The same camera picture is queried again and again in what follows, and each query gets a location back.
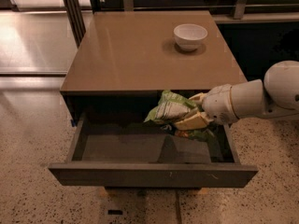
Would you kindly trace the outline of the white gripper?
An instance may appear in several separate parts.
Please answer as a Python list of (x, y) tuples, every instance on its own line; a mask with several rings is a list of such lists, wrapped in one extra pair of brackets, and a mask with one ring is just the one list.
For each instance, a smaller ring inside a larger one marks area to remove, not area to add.
[(231, 99), (230, 84), (213, 88), (207, 94), (200, 92), (190, 97), (197, 105), (201, 105), (204, 111), (196, 111), (188, 114), (183, 119), (176, 121), (174, 126), (182, 131), (206, 128), (214, 120), (219, 125), (232, 124), (238, 121), (235, 115)]

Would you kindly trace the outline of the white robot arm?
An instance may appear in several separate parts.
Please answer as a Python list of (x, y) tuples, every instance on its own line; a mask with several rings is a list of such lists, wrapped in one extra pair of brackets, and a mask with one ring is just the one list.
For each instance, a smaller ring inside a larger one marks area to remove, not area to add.
[(179, 130), (194, 130), (210, 123), (232, 124), (243, 118), (298, 119), (299, 62), (272, 65), (264, 79), (222, 85), (191, 97), (203, 109), (193, 110), (174, 123)]

